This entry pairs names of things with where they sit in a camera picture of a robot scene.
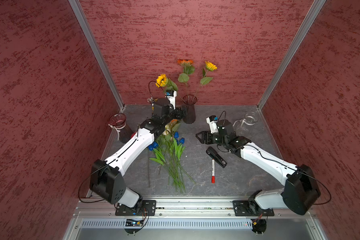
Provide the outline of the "aluminium front rail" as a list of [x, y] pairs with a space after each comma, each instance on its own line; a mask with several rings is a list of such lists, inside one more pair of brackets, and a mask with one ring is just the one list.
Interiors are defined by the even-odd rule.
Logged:
[[[155, 218], [200, 218], [230, 219], [250, 216], [244, 208], [247, 197], [144, 197], [143, 201], [155, 201], [145, 205], [154, 212]], [[102, 200], [96, 203], [78, 202], [75, 215], [86, 217], [112, 217], [120, 205], [112, 205]]]

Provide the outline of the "aluminium corner profile left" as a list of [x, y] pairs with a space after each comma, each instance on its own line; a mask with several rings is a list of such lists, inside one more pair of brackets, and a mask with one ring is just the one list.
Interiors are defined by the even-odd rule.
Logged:
[[90, 24], [85, 16], [85, 13], [83, 11], [83, 8], [80, 4], [80, 1], [78, 0], [69, 0], [70, 6], [76, 16], [76, 19], [79, 22], [79, 25], [91, 47], [91, 50], [98, 62], [99, 67], [102, 70], [102, 73], [110, 87], [110, 90], [119, 106], [120, 112], [123, 113], [126, 109], [125, 103], [122, 100], [122, 97], [116, 87], [116, 84], [114, 82], [114, 79], [111, 75], [111, 72], [107, 66], [107, 63], [103, 57], [103, 54], [101, 53], [101, 50], [99, 48], [99, 45], [96, 41], [96, 38], [93, 34], [93, 31], [91, 30]]

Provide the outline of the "dark ribbed glass vase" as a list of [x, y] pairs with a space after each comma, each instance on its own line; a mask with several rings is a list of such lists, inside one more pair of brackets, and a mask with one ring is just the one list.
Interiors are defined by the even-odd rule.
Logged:
[[186, 124], [192, 124], [196, 121], [195, 104], [197, 103], [197, 101], [197, 97], [194, 95], [186, 95], [183, 97], [184, 108], [186, 110], [184, 122]]

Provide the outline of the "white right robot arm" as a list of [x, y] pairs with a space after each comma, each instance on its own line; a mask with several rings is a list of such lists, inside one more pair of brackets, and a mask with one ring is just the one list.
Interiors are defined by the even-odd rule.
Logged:
[[321, 196], [310, 167], [296, 166], [264, 151], [250, 139], [238, 136], [227, 120], [212, 115], [206, 122], [210, 129], [196, 134], [200, 143], [224, 147], [229, 153], [266, 171], [282, 185], [273, 191], [258, 190], [248, 198], [244, 208], [253, 216], [262, 216], [269, 209], [289, 209], [302, 216]]

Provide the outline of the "blue tulip pair right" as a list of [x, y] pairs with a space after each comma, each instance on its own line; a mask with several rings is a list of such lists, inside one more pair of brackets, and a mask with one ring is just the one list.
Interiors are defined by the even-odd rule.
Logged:
[[174, 138], [177, 142], [177, 145], [184, 145], [185, 144], [185, 139], [184, 138], [180, 138], [180, 135], [178, 132], [174, 133]]

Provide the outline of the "black stapler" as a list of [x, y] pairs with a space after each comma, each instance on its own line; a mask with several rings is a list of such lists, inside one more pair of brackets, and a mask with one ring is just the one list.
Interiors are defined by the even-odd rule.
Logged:
[[214, 148], [208, 147], [206, 153], [222, 168], [225, 168], [227, 166], [227, 162], [218, 154], [218, 152]]

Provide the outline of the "orange gerbera flower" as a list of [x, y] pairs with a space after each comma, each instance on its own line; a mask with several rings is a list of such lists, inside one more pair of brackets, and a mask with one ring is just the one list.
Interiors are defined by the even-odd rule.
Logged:
[[177, 60], [177, 64], [179, 64], [183, 68], [183, 72], [179, 75], [178, 81], [186, 85], [187, 88], [187, 101], [189, 100], [190, 90], [188, 86], [188, 81], [190, 80], [190, 75], [195, 72], [195, 67], [193, 66], [193, 60]]

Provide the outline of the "red capped white marker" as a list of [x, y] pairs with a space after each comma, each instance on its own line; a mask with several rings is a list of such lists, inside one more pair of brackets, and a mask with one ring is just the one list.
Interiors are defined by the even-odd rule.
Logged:
[[211, 178], [211, 183], [214, 184], [215, 183], [215, 160], [212, 159], [212, 178]]

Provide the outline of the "white rose flower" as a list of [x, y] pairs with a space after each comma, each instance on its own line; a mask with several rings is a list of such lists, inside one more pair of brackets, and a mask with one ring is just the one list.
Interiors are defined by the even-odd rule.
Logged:
[[165, 131], [163, 132], [163, 135], [173, 135], [180, 127], [181, 122], [181, 120], [172, 120], [165, 126]]

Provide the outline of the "clear glass vase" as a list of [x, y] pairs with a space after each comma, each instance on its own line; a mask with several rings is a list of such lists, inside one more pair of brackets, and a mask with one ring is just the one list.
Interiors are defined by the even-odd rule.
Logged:
[[246, 112], [243, 119], [234, 122], [233, 127], [238, 132], [248, 132], [250, 127], [254, 126], [259, 121], [259, 114], [257, 112]]

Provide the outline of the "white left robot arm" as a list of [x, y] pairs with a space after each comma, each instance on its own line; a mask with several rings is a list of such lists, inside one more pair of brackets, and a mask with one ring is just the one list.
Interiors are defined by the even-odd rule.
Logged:
[[124, 175], [130, 165], [149, 145], [164, 133], [165, 126], [172, 120], [181, 120], [186, 112], [176, 107], [175, 97], [160, 98], [153, 103], [152, 117], [138, 127], [137, 133], [116, 153], [92, 165], [90, 190], [110, 204], [122, 204], [136, 208], [141, 196], [129, 189]]

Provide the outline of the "blue tulip pair left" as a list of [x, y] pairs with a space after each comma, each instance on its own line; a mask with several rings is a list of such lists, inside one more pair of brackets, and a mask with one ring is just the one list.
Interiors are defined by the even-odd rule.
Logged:
[[154, 141], [152, 144], [148, 146], [149, 151], [157, 150], [159, 148], [159, 144]]

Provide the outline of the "aluminium corner profile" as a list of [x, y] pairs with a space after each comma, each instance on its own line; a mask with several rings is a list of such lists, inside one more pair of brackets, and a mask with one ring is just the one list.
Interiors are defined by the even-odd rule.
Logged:
[[96, 38], [93, 34], [93, 31], [91, 30], [90, 24], [85, 16], [85, 13], [83, 11], [83, 8], [80, 4], [80, 1], [78, 0], [69, 0], [70, 6], [76, 16], [76, 19], [79, 22], [79, 25], [91, 47], [91, 50], [98, 62], [99, 67], [102, 70], [102, 73], [110, 87], [110, 90], [119, 106], [120, 112], [123, 113], [126, 109], [125, 103], [122, 100], [122, 97], [116, 87], [116, 84], [114, 82], [114, 79], [111, 75], [111, 72], [107, 66], [107, 63], [103, 57], [103, 54], [101, 53], [101, 50], [99, 48], [99, 45], [96, 41]]
[[311, 26], [313, 25], [315, 19], [319, 15], [321, 9], [325, 5], [326, 0], [314, 0], [311, 7], [309, 8], [304, 20], [302, 21], [296, 35], [294, 36], [288, 50], [286, 51], [279, 67], [277, 68], [274, 76], [271, 79], [270, 84], [268, 85], [267, 89], [265, 90], [264, 94], [262, 95], [257, 108], [259, 111], [262, 111], [264, 108], [267, 100], [271, 96], [271, 93], [277, 86], [279, 80], [281, 79], [283, 73], [287, 69], [289, 63], [293, 59], [295, 53], [299, 49], [301, 43], [303, 42], [305, 36], [309, 32]]

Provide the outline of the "yellow sunflower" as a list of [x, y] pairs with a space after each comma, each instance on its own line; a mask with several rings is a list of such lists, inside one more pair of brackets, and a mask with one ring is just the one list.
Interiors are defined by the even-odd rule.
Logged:
[[203, 66], [203, 71], [202, 71], [202, 78], [200, 80], [200, 84], [195, 92], [195, 95], [197, 95], [201, 89], [201, 87], [209, 84], [212, 80], [213, 77], [210, 77], [209, 74], [216, 71], [218, 69], [218, 67], [213, 64], [210, 61], [205, 61], [205, 65]]
[[174, 90], [178, 91], [178, 86], [166, 76], [166, 74], [161, 74], [156, 79], [156, 87], [163, 88], [164, 90]]

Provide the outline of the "red glass vase with ribbon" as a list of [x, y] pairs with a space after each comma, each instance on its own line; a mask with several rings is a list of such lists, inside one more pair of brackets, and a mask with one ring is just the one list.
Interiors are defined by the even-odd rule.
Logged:
[[118, 113], [113, 115], [108, 120], [108, 125], [117, 131], [118, 134], [118, 141], [123, 144], [126, 144], [131, 137], [133, 136], [134, 132], [127, 124], [127, 117], [123, 113]]

